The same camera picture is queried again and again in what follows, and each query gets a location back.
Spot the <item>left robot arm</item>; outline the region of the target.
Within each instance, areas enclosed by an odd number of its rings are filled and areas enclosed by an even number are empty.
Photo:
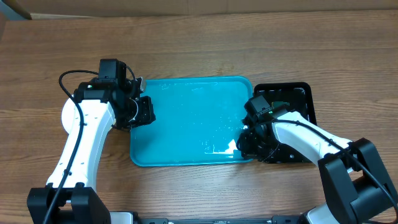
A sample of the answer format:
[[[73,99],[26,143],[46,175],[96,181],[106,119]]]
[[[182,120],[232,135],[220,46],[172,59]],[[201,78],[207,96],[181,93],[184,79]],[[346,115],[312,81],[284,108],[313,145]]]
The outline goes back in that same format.
[[[34,223],[139,223],[133,212],[111,212],[96,193],[98,165],[108,133],[151,124],[145,81],[118,59],[102,59],[94,78],[70,93],[62,111],[68,133],[45,187],[32,188],[27,207]]]

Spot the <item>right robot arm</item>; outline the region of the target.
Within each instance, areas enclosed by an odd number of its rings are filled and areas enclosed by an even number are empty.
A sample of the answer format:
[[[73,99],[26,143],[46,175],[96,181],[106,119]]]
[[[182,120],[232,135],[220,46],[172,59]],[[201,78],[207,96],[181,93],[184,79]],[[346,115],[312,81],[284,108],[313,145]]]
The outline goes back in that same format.
[[[368,139],[335,136],[306,120],[288,103],[268,103],[262,95],[244,105],[247,128],[236,147],[243,157],[269,160],[286,145],[317,165],[326,202],[298,217],[297,223],[373,223],[397,209],[397,190]]]

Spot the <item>black plastic tray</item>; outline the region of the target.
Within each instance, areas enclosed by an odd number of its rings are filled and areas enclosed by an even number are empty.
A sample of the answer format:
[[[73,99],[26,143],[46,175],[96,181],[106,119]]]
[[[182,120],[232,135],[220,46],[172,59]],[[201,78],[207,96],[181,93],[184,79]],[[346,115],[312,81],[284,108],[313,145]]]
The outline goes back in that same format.
[[[269,104],[277,101],[289,103],[307,121],[312,124],[317,123],[312,91],[308,83],[262,83],[254,87],[254,95],[258,94],[263,95]],[[299,152],[285,144],[281,144],[278,149],[271,151],[271,153],[267,159],[264,159],[264,162],[270,164],[310,162]]]

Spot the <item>white plate with blue rim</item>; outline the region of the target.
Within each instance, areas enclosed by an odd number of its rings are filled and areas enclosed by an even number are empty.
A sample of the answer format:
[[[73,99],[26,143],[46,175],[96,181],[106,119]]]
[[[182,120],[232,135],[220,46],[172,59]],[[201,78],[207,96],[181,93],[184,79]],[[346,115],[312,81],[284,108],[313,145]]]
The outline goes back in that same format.
[[[74,119],[75,119],[75,104],[69,98],[65,102],[61,113],[62,126],[68,134],[72,130]]]

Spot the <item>teal plastic tray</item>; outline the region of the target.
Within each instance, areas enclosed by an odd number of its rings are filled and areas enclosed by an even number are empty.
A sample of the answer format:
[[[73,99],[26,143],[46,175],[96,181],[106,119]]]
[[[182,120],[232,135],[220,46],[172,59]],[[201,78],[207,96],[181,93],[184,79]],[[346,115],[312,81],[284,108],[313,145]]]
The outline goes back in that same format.
[[[251,82],[240,76],[148,80],[155,121],[131,130],[130,158],[141,167],[242,163]]]

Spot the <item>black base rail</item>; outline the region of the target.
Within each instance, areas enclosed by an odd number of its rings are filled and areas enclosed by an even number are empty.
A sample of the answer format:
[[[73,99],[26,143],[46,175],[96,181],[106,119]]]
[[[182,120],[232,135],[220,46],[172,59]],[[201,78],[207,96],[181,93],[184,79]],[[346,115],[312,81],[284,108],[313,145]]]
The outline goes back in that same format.
[[[133,212],[111,212],[112,224],[302,224],[307,223],[300,215],[274,215],[271,218],[209,218],[179,219],[139,218]]]

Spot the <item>dark chair leg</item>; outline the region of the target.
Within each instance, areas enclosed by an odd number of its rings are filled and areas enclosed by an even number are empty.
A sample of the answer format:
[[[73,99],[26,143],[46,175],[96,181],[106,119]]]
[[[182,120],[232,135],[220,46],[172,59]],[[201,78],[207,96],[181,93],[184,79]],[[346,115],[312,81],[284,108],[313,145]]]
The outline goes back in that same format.
[[[17,0],[1,0],[1,12],[11,21],[32,19],[31,14]]]

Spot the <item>green and yellow sponge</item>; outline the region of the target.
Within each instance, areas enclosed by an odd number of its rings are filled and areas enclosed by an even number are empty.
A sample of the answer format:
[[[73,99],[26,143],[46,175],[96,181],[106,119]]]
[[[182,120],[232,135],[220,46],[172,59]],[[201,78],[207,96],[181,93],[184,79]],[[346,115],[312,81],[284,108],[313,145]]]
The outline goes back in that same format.
[[[274,102],[272,102],[272,106],[274,108],[278,108],[280,106],[289,106],[289,105],[290,105],[290,103],[284,102],[284,101],[274,101]]]

